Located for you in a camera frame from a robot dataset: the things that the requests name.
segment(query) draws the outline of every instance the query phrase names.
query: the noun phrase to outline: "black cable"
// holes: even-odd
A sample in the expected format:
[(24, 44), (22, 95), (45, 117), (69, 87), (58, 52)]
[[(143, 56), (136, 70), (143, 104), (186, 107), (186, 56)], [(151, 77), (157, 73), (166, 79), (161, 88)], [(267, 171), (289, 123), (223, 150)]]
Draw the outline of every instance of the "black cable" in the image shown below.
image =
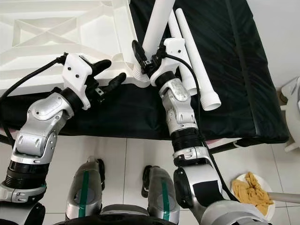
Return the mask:
[(217, 166), (217, 163), (215, 161), (215, 158), (213, 157), (212, 154), (210, 154), (210, 149), (208, 147), (208, 145), (206, 144), (205, 142), (205, 139), (204, 139), (204, 136), (203, 136), (203, 133), (202, 133), (202, 130), (201, 130), (201, 126), (200, 126), (200, 105), (201, 105), (201, 102), (200, 102), (200, 88), (199, 88), (199, 84), (198, 84), (198, 80), (197, 80), (197, 77), (196, 77), (196, 74), (194, 73), (193, 69), (191, 68), (191, 66), (185, 62), (183, 59), (181, 58), (178, 58), (176, 56), (173, 56), (173, 55), (169, 55), (169, 54), (165, 54), (164, 55), (166, 58), (170, 58), (170, 59), (173, 59), (173, 60), (176, 60), (178, 62), (181, 62), (183, 65), (185, 65), (189, 71), (191, 72), (192, 76), (193, 76), (193, 79), (195, 81), (195, 84), (196, 84), (196, 89), (197, 89), (197, 117), (198, 117), (198, 120), (197, 120), (197, 124), (198, 124), (198, 130), (199, 130), (199, 134), (200, 134), (200, 138), (201, 138), (201, 141), (202, 141), (202, 144), (207, 148), (207, 151), (210, 155), (210, 158), (212, 160), (212, 163), (214, 164), (214, 167), (220, 177), (220, 180), (221, 180), (221, 184), (222, 184), (222, 188), (223, 190), (228, 194), (229, 198), (233, 201), (237, 201), (239, 202), (239, 200), (230, 192), (230, 190), (228, 189), (227, 185), (225, 184), (225, 181), (219, 171), (219, 168)]
[(11, 86), (9, 89), (7, 89), (4, 94), (0, 97), (0, 122), (2, 124), (2, 127), (4, 129), (4, 132), (7, 136), (8, 142), (9, 144), (12, 146), (12, 148), (14, 147), (15, 141), (8, 129), (8, 127), (6, 126), (3, 116), (2, 114), (4, 113), (2, 110), (2, 104), (4, 102), (4, 99), (11, 93), (13, 92), (17, 87), (19, 87), (21, 84), (23, 84), (25, 81), (29, 80), (30, 78), (34, 77), (35, 75), (38, 75), (39, 73), (43, 72), (44, 70), (50, 68), (51, 66), (53, 66), (54, 64), (56, 64), (57, 62), (60, 62), (60, 58), (56, 58), (55, 60), (49, 62), (47, 65), (44, 65), (43, 67), (41, 67), (40, 69), (37, 69), (36, 71), (28, 74), (27, 76), (23, 77), (21, 80), (19, 80), (18, 82), (16, 82), (13, 86)]

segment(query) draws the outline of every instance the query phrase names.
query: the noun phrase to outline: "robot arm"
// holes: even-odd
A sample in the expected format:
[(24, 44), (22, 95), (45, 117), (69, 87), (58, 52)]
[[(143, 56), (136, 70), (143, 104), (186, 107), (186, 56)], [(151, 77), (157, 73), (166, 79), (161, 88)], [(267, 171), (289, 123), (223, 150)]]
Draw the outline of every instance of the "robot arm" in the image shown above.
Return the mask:
[(174, 148), (176, 200), (189, 208), (201, 225), (265, 225), (264, 216), (251, 204), (225, 200), (222, 183), (200, 139), (191, 96), (174, 73), (182, 58), (184, 39), (165, 39), (148, 60), (142, 47), (133, 41), (135, 56), (152, 86), (157, 86), (166, 111), (166, 122)]
[(89, 109), (92, 101), (103, 101), (126, 78), (121, 73), (108, 87), (100, 88), (94, 76), (110, 67), (109, 60), (91, 64), (75, 54), (64, 57), (65, 89), (33, 103), (16, 137), (6, 179), (0, 184), (0, 218), (25, 223), (24, 216), (34, 210), (46, 191), (45, 178), (60, 130), (76, 111)]

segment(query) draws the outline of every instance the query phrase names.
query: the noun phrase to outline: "black cloth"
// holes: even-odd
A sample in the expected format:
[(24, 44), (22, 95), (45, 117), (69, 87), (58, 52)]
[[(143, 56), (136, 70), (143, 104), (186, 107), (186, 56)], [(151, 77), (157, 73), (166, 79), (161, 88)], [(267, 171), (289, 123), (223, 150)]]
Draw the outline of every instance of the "black cloth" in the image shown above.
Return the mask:
[[(153, 0), (131, 0), (138, 41), (143, 42)], [(201, 110), (207, 139), (242, 137), (256, 143), (279, 143), (288, 132), (271, 81), (268, 62), (246, 0), (176, 0), (194, 36), (214, 90), (222, 105)], [(166, 28), (164, 37), (170, 37)], [(19, 129), (31, 103), (48, 94), (9, 97), (5, 120)], [(196, 99), (192, 98), (195, 108)], [(125, 84), (101, 106), (81, 110), (61, 130), (62, 135), (95, 135), (169, 139), (165, 110), (158, 90)]]

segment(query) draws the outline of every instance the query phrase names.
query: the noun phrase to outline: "white plate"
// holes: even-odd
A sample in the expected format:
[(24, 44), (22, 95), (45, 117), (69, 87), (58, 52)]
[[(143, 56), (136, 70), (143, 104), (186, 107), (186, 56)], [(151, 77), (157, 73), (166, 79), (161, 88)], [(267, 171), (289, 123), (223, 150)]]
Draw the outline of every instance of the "white plate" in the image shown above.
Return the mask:
[[(238, 176), (236, 179), (247, 183), (247, 181), (245, 179), (245, 175), (246, 175), (246, 173)], [(253, 175), (255, 176), (255, 178), (257, 179), (258, 183), (261, 185), (263, 190), (265, 190), (266, 192), (272, 192), (271, 187), (262, 177), (260, 177), (256, 174), (253, 174)], [(234, 195), (232, 186), (231, 186), (230, 192)], [(273, 205), (270, 205), (268, 207), (268, 212), (267, 212), (267, 215), (265, 216), (266, 220), (270, 221), (274, 215), (274, 212), (275, 212), (275, 202)]]

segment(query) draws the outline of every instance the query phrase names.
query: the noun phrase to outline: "white wall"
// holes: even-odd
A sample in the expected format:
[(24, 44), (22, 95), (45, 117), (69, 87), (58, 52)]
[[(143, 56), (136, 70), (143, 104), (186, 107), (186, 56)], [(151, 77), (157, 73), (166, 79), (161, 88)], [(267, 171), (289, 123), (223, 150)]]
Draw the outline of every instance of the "white wall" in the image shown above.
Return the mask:
[(247, 0), (277, 89), (300, 76), (300, 0)]

